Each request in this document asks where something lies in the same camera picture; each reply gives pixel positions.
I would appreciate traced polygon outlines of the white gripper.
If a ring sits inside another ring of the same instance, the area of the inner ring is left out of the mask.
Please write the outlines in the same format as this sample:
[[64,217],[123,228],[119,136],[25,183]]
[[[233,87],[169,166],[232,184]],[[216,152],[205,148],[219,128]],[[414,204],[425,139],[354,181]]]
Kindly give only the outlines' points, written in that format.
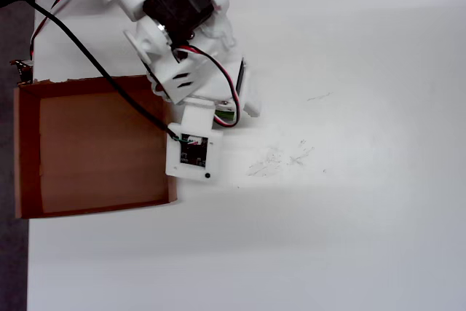
[[[206,52],[209,58],[199,53],[189,53],[189,58],[200,63],[200,67],[196,69],[195,73],[199,78],[202,78],[202,85],[191,96],[214,101],[218,109],[234,109],[235,104],[230,84],[225,77],[225,73],[227,73],[237,92],[243,111],[252,118],[260,117],[261,98],[258,82],[255,76],[249,72],[241,50],[234,47],[228,52],[220,50],[208,52],[205,49],[202,51]],[[150,68],[146,69],[146,75],[151,82],[152,92],[169,103],[169,95]]]

